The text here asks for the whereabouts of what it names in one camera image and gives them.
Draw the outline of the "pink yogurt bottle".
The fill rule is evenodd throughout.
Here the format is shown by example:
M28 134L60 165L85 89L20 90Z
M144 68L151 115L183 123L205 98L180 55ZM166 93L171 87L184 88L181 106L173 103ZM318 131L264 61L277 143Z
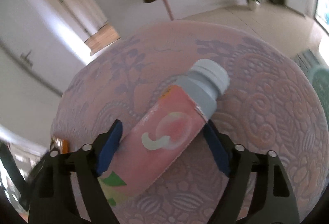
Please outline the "pink yogurt bottle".
M119 141L99 183L111 206L143 193L182 154L230 85L226 70L200 59L179 76Z

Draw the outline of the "light blue laundry basket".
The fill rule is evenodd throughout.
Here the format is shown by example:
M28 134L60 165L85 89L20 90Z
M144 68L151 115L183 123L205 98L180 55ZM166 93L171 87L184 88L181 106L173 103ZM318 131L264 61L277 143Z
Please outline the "light blue laundry basket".
M328 68L322 66L313 68L308 74L308 79L319 97L326 118L328 118Z

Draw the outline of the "orange snack bag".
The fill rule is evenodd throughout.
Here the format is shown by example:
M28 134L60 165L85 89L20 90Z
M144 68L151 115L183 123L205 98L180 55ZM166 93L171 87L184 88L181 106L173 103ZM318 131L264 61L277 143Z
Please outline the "orange snack bag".
M50 150L57 150L60 154L69 153L69 142L53 136L51 138Z

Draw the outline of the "white interior door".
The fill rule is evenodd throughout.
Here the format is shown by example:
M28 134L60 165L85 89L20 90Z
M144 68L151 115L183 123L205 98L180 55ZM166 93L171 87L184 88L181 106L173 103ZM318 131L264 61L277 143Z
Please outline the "white interior door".
M63 92L58 88L51 85L48 81L44 80L34 71L32 71L31 67L26 63L26 61L18 58L4 43L1 41L1 49L6 53L6 55L18 65L22 70L24 70L29 76L37 80L40 84L42 84L49 91L52 91L55 95L62 97Z

